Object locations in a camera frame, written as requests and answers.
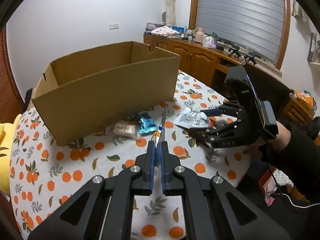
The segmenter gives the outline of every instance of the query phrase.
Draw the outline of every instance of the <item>orange package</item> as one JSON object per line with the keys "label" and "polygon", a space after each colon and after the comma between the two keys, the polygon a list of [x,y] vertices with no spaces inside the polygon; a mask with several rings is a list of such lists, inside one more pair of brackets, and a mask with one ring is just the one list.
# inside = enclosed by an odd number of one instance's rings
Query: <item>orange package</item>
{"label": "orange package", "polygon": [[308,106],[309,108],[313,108],[313,96],[307,93],[296,90],[294,93],[294,97],[302,104]]}

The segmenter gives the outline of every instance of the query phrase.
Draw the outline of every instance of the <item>yellow pillow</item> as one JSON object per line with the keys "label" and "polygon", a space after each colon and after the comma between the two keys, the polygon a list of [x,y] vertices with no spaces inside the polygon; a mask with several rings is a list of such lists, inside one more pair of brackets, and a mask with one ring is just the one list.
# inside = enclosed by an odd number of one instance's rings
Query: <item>yellow pillow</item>
{"label": "yellow pillow", "polygon": [[8,196],[10,196],[9,175],[12,141],[20,117],[21,114],[18,114],[13,124],[0,124],[0,190]]}

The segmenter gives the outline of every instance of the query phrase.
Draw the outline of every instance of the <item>orange-patterned tablecloth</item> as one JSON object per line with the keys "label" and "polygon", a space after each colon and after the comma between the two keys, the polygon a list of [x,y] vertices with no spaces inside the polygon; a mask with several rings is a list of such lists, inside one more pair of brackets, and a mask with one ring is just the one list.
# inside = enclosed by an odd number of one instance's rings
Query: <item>orange-patterned tablecloth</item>
{"label": "orange-patterned tablecloth", "polygon": [[[247,171],[250,158],[244,147],[217,149],[215,159],[197,146],[173,120],[186,107],[201,110],[218,106],[223,96],[193,77],[179,71],[176,101],[167,102],[166,141],[169,152],[181,159],[181,165],[198,175],[211,178],[218,171],[237,186]],[[148,109],[155,123],[161,122],[164,104]],[[235,118],[222,115],[217,123]],[[24,239],[72,194],[94,175],[110,177],[134,164],[147,150],[151,135],[137,141],[127,140],[106,127],[73,145],[61,147],[50,134],[35,108],[24,113],[18,122],[12,146],[10,192],[17,224]],[[162,195],[160,173],[154,179],[151,196],[135,196],[131,240],[170,239],[185,236],[181,197]]]}

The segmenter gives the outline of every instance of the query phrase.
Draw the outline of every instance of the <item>black sleeve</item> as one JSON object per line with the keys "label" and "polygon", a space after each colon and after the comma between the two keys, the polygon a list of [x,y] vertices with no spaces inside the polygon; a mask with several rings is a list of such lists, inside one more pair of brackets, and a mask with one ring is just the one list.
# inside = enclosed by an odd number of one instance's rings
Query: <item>black sleeve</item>
{"label": "black sleeve", "polygon": [[291,132],[290,142],[282,152],[272,151],[268,161],[283,171],[306,199],[319,203],[320,147],[296,127],[285,127]]}

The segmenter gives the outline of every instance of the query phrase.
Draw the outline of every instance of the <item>white cable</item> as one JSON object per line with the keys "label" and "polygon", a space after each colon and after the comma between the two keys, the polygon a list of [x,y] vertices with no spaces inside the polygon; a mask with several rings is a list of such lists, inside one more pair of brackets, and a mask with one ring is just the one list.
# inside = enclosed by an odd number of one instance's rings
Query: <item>white cable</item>
{"label": "white cable", "polygon": [[298,208],[309,208],[309,207],[313,207],[313,206],[316,206],[316,205],[320,205],[320,203],[316,203],[316,204],[312,204],[312,205],[310,205],[310,206],[305,206],[305,207],[297,206],[297,205],[295,205],[295,204],[292,203],[291,198],[290,198],[287,194],[282,193],[282,195],[287,196],[287,197],[289,198],[289,200],[290,200],[291,205],[294,206],[294,207],[298,207]]}

